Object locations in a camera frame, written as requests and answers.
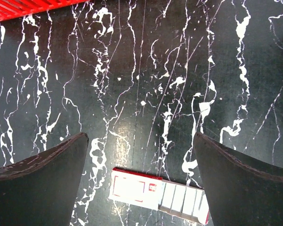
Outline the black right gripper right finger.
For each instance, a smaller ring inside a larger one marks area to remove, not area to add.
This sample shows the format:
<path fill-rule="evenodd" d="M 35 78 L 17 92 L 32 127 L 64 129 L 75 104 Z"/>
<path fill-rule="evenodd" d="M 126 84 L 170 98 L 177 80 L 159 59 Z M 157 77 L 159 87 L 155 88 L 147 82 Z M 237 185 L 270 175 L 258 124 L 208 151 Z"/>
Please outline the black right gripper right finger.
<path fill-rule="evenodd" d="M 283 226 L 283 168 L 197 132 L 194 153 L 216 226 Z"/>

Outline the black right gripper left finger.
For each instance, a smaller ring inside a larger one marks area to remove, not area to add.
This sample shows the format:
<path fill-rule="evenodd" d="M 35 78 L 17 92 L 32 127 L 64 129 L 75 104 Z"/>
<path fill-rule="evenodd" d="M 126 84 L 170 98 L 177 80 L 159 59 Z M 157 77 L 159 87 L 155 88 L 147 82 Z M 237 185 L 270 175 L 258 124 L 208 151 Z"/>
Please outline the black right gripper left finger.
<path fill-rule="evenodd" d="M 0 226 L 68 226 L 88 144 L 88 135 L 81 132 L 0 167 Z"/>

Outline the red white staple box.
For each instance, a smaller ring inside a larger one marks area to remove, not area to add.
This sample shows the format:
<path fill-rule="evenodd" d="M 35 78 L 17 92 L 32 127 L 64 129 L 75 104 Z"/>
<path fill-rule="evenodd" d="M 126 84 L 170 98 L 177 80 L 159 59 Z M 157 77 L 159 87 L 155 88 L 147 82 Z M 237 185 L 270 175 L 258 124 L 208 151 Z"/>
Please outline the red white staple box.
<path fill-rule="evenodd" d="M 209 205 L 201 188 L 171 182 L 162 177 L 113 168 L 109 199 L 206 225 Z"/>

